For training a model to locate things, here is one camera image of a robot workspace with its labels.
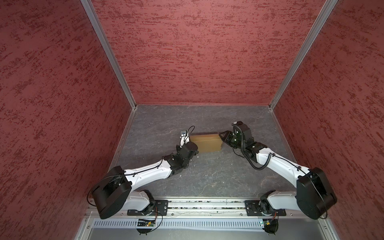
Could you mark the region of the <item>brown cardboard box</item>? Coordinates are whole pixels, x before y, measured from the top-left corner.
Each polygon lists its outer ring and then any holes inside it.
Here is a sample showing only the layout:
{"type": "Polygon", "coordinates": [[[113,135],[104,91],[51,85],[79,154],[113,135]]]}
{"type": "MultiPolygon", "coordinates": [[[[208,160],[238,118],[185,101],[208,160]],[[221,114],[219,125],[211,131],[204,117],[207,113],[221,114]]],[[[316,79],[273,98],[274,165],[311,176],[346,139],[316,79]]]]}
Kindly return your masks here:
{"type": "Polygon", "coordinates": [[[197,145],[199,153],[218,152],[223,144],[219,134],[192,135],[190,141],[197,145]]]}

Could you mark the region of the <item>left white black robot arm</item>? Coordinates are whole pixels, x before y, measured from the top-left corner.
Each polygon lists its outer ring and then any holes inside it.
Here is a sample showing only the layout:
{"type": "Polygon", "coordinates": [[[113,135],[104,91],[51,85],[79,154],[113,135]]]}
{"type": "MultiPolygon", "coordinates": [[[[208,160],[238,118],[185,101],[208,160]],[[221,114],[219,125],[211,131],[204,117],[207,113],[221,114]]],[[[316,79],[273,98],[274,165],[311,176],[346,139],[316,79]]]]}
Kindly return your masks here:
{"type": "Polygon", "coordinates": [[[121,166],[112,168],[88,193],[95,202],[100,219],[108,219],[119,211],[150,214],[154,210],[151,193],[138,192],[137,189],[181,173],[198,153],[198,146],[187,142],[177,145],[175,154],[164,156],[154,164],[127,170],[121,166]]]}

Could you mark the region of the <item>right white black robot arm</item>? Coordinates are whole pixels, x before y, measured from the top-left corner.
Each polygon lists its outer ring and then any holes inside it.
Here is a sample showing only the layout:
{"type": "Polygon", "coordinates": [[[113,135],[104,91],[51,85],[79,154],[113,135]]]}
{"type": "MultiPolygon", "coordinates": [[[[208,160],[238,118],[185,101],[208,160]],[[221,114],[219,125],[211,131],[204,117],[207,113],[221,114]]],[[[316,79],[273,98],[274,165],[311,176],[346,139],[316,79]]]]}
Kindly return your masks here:
{"type": "Polygon", "coordinates": [[[233,150],[239,149],[241,157],[254,170],[266,168],[274,171],[295,187],[294,191],[269,191],[259,201],[258,210],[271,216],[278,210],[301,211],[310,219],[325,219],[329,209],[337,203],[336,194],[323,170],[294,163],[256,142],[250,128],[241,121],[232,124],[231,131],[219,134],[221,140],[233,150]]]}

